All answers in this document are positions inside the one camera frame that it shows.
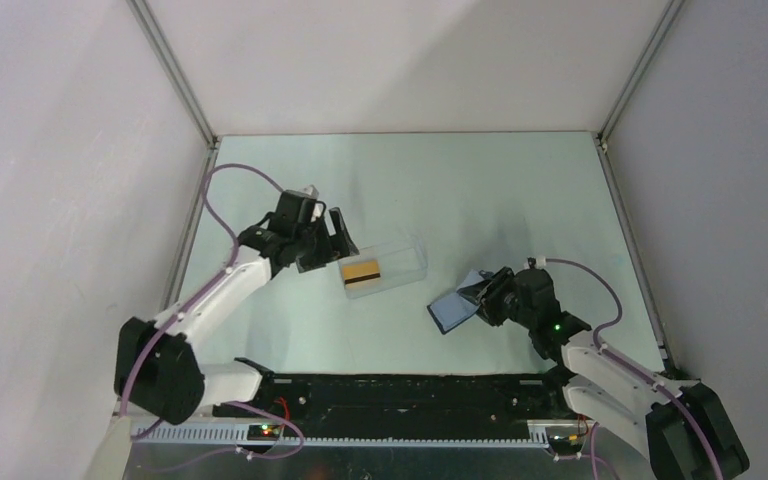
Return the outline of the blue leather card holder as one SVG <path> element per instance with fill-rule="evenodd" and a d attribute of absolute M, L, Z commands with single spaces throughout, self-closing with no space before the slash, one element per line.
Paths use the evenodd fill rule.
<path fill-rule="evenodd" d="M 427 312 L 441 334 L 448 334 L 477 314 L 478 306 L 466 299 L 460 291 L 479 285 L 492 276 L 493 273 L 487 270 L 470 270 L 453 290 L 426 306 Z"/>

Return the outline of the gold card with black stripe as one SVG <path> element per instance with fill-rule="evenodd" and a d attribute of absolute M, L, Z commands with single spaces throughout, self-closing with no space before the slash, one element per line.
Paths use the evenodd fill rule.
<path fill-rule="evenodd" d="M 347 289 L 360 288 L 382 277 L 380 263 L 376 259 L 343 264 L 340 273 Z"/>

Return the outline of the clear plastic tray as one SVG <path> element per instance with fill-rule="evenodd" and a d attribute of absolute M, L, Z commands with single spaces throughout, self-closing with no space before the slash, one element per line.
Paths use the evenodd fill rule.
<path fill-rule="evenodd" d="M 358 255 L 338 261 L 339 273 L 343 264 L 373 259 L 380 263 L 381 279 L 360 288 L 347 289 L 343 284 L 349 299 L 354 300 L 412 284 L 424 280 L 427 275 L 428 261 L 424 246 L 418 237 L 412 235 L 360 249 Z"/>

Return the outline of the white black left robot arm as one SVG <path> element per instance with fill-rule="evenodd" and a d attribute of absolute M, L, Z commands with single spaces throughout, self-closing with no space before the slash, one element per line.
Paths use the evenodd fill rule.
<path fill-rule="evenodd" d="M 248 360 L 210 363 L 207 340 L 282 270 L 304 273 L 358 252 L 339 208 L 313 188 L 283 191 L 273 211 L 232 236 L 226 264 L 191 297 L 121 327 L 114 379 L 121 415 L 134 405 L 179 425 L 202 407 L 234 401 L 252 416 L 271 412 L 276 390 L 263 381 L 265 368 Z"/>

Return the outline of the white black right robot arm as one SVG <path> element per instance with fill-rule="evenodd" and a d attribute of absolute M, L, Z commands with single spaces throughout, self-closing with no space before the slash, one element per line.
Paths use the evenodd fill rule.
<path fill-rule="evenodd" d="M 714 390 L 671 379 L 632 360 L 598 329 L 565 311 L 539 261 L 518 272 L 480 271 L 458 296 L 492 326 L 524 327 L 535 351 L 555 362 L 561 379 L 541 392 L 556 418 L 573 412 L 634 448 L 658 479 L 735 479 L 750 459 Z"/>

